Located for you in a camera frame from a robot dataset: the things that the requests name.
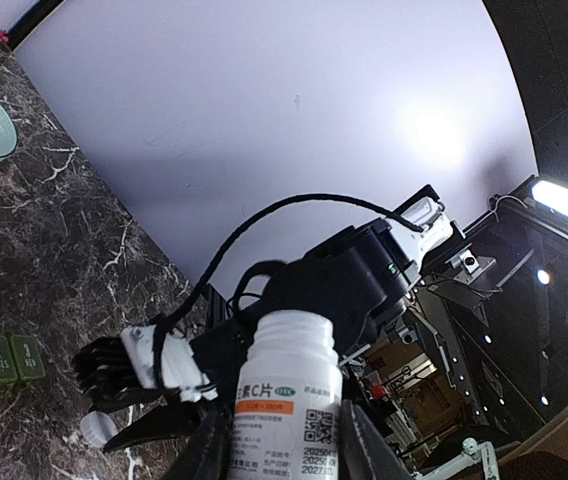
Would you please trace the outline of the white pill bottle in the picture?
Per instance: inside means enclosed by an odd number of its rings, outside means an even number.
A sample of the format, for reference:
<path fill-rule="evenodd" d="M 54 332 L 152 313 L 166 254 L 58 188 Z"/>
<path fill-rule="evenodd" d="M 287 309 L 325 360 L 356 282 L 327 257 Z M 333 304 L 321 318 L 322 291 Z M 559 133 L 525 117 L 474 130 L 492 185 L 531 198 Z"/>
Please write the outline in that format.
<path fill-rule="evenodd" d="M 260 320 L 240 370 L 228 478 L 338 478 L 342 382 L 328 319 Z"/>

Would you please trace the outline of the white pill bottle cap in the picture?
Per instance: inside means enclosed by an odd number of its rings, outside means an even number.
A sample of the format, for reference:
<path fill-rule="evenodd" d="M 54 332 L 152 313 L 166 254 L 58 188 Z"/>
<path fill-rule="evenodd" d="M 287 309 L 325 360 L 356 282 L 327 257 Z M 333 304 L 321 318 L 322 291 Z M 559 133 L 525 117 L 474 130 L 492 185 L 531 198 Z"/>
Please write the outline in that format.
<path fill-rule="evenodd" d="M 102 448 L 118 433 L 118 430 L 108 414 L 92 411 L 81 419 L 80 433 L 90 446 Z"/>

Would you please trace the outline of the green weekly pill organizer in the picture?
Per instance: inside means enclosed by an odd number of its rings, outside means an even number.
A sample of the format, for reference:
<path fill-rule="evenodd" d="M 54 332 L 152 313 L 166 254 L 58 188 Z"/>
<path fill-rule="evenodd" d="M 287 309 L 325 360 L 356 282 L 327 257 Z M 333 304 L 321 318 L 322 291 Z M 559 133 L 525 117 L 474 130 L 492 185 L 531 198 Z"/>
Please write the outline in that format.
<path fill-rule="evenodd" d="M 0 385 L 29 383 L 46 377 L 46 369 L 34 337 L 0 334 Z"/>

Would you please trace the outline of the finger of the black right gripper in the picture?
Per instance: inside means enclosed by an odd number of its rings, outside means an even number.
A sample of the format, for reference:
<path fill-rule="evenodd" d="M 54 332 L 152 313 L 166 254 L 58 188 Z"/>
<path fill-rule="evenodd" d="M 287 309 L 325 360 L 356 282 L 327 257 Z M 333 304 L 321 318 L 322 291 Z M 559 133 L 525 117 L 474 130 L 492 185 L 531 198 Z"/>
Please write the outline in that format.
<path fill-rule="evenodd" d="M 103 453 L 111 453 L 150 442 L 174 440 L 192 435 L 201 422 L 195 403 L 169 401 L 154 407 L 107 441 Z"/>

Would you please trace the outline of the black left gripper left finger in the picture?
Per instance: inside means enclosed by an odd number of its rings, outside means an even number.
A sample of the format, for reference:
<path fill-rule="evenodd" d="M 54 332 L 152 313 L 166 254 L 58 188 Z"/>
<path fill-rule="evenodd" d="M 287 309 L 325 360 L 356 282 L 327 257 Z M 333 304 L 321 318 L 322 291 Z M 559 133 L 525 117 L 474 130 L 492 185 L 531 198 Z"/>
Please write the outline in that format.
<path fill-rule="evenodd" d="M 230 407 L 208 412 L 163 479 L 225 479 L 230 468 L 232 420 Z"/>

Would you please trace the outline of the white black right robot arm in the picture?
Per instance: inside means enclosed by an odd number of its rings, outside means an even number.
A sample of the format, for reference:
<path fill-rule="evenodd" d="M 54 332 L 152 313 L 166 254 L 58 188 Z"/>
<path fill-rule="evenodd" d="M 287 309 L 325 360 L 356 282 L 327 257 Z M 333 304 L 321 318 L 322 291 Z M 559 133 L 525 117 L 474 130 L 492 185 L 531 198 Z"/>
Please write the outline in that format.
<path fill-rule="evenodd" d="M 167 401 L 108 440 L 105 450 L 193 433 L 201 422 L 199 401 L 229 402 L 258 323 L 270 313 L 298 310 L 328 319 L 339 355 L 372 342 L 404 313 L 424 258 L 455 233 L 439 196 L 424 187 L 399 209 L 378 208 L 373 221 L 345 228 L 299 260 L 254 264 L 229 300 L 228 318 L 194 339 L 179 327 L 195 303 L 188 297 L 170 315 L 87 346 L 74 365 L 96 410 Z"/>

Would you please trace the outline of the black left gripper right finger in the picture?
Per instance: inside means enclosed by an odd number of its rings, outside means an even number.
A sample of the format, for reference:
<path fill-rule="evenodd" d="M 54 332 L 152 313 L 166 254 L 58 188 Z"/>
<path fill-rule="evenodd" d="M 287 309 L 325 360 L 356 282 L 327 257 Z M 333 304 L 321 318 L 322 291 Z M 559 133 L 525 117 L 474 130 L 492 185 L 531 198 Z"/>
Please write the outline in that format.
<path fill-rule="evenodd" d="M 338 479 L 412 479 L 364 410 L 351 400 L 343 400 L 340 407 Z"/>

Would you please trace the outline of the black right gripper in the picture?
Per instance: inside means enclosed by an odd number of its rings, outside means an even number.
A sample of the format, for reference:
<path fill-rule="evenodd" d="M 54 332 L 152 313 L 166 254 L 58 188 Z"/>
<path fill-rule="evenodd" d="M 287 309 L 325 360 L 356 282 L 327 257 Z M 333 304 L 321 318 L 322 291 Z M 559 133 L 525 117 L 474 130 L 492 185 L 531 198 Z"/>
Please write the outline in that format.
<path fill-rule="evenodd" d="M 404 296 L 395 288 L 387 292 L 387 285 L 375 274 L 374 266 L 353 249 L 338 256 L 304 256 L 290 263 L 262 261 L 247 269 L 233 297 L 242 296 L 253 278 L 266 276 L 260 298 L 245 308 L 233 301 L 230 319 L 190 342 L 193 359 L 212 381 L 219 401 L 230 403 L 235 399 L 239 371 L 254 343 L 258 323 L 270 313 L 320 315 L 332 322 L 338 354 L 354 347 L 373 321 L 373 312 L 385 301 Z"/>

